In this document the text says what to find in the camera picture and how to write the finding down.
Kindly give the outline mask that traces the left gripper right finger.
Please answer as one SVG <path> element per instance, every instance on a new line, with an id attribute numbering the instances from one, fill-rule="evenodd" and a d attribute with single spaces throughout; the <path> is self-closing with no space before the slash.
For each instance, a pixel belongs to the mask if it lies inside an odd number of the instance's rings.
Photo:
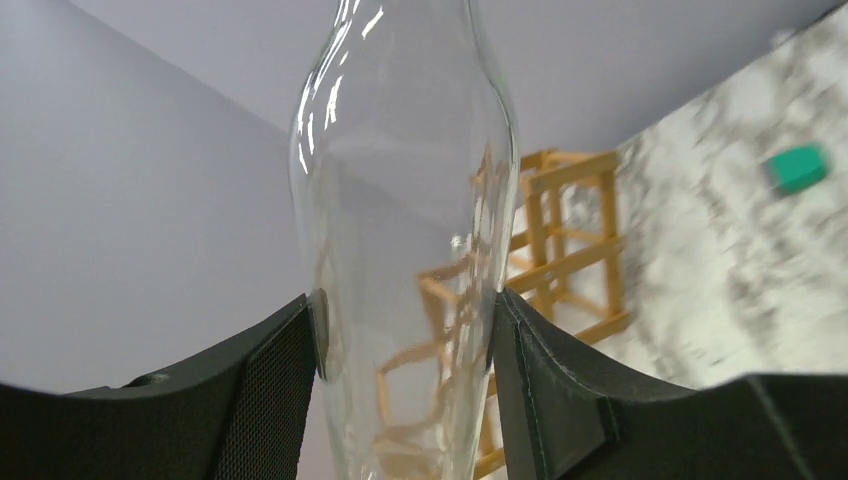
<path id="1" fill-rule="evenodd" d="M 843 375 L 749 374 L 688 389 L 607 357 L 508 290 L 492 352 L 512 479 L 847 475 Z"/>

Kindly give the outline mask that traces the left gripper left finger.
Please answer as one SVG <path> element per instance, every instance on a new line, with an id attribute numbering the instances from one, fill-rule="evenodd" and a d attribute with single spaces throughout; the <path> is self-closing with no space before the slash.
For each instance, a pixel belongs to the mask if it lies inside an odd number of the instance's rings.
<path id="1" fill-rule="evenodd" d="M 298 297 L 119 387 L 1 389 L 5 479 L 293 479 L 315 375 Z"/>

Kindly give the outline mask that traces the wooden wine rack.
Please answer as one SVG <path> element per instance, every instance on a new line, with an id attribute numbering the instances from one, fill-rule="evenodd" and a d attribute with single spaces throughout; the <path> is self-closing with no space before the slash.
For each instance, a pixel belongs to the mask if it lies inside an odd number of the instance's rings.
<path id="1" fill-rule="evenodd" d="M 628 323 L 619 273 L 614 152 L 543 150 L 503 166 L 522 194 L 524 229 L 496 212 L 498 167 L 484 156 L 467 179 L 471 229 L 446 254 L 409 270 L 420 339 L 375 372 L 380 431 L 373 455 L 388 479 L 480 479 L 501 468 L 488 402 L 497 388 L 495 296 L 510 289 L 544 318 L 569 303 L 596 317 L 579 338 L 594 344 Z"/>

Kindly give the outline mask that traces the slim clear glass bottle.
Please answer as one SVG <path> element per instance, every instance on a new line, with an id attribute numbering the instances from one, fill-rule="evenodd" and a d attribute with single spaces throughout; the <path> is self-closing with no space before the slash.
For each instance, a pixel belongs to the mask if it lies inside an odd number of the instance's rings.
<path id="1" fill-rule="evenodd" d="M 518 181 L 473 1 L 342 1 L 289 181 L 341 479 L 469 479 Z"/>

